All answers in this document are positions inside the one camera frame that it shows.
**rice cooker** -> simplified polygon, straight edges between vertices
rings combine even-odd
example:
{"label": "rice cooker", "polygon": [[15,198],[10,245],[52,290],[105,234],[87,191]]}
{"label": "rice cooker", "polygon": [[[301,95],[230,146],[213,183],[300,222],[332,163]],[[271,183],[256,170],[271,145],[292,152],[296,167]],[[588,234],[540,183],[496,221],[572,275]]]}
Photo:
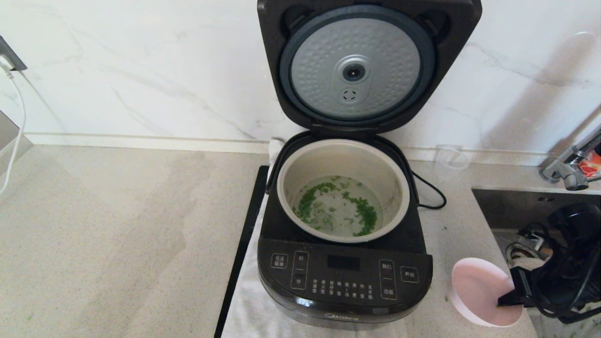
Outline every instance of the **rice cooker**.
{"label": "rice cooker", "polygon": [[267,183],[260,280],[295,320],[368,330],[416,309],[432,280],[413,174],[378,134],[424,106],[480,0],[259,0],[279,103],[307,129]]}

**baseboard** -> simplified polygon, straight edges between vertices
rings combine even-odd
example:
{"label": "baseboard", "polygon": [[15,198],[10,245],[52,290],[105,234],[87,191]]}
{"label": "baseboard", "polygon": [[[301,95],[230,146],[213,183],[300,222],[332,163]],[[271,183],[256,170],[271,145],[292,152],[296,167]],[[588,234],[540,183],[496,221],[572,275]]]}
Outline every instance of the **baseboard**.
{"label": "baseboard", "polygon": [[[10,161],[10,157],[13,155],[14,143],[17,141],[15,138],[6,147],[0,149],[0,176],[2,176],[6,170],[8,169],[8,162]],[[17,149],[17,156],[15,157],[15,161],[21,158],[29,148],[33,146],[33,143],[27,139],[27,137],[21,138],[21,142],[19,143],[19,149]]]}
{"label": "baseboard", "polygon": [[[195,138],[133,137],[118,135],[26,133],[33,144],[53,146],[116,147],[137,149],[190,150],[202,152],[268,154],[269,141],[204,140]],[[434,161],[436,148],[402,147],[410,161]],[[472,163],[538,166],[548,154],[464,150]]]}

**display screen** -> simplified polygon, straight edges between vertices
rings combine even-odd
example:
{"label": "display screen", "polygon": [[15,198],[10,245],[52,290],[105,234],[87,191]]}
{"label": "display screen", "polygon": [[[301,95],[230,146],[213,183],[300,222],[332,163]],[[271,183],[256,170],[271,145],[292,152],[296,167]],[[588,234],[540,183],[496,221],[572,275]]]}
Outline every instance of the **display screen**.
{"label": "display screen", "polygon": [[360,267],[356,257],[328,255],[328,268],[359,271]]}

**countertop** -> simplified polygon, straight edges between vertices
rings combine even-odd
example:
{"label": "countertop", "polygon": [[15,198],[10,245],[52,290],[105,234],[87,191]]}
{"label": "countertop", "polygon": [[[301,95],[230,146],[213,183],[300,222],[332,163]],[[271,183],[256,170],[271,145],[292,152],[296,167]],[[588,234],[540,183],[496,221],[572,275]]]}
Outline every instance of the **countertop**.
{"label": "countertop", "polygon": [[[258,167],[266,155],[34,146],[0,195],[0,337],[210,337]],[[403,319],[408,337],[536,337],[526,314],[505,329],[445,300],[453,264],[508,272],[471,188],[565,192],[533,167],[471,165],[420,209],[432,288]],[[422,203],[437,196],[418,183]],[[598,194],[597,184],[582,193]]]}

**inner lid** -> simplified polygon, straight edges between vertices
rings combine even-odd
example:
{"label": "inner lid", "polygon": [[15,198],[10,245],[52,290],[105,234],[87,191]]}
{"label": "inner lid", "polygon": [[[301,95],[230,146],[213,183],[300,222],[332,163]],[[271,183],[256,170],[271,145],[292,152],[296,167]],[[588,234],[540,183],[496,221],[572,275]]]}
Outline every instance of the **inner lid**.
{"label": "inner lid", "polygon": [[302,112],[359,124],[402,113],[426,89],[434,62],[429,36],[411,18],[379,6],[351,6],[299,28],[284,48],[280,75]]}

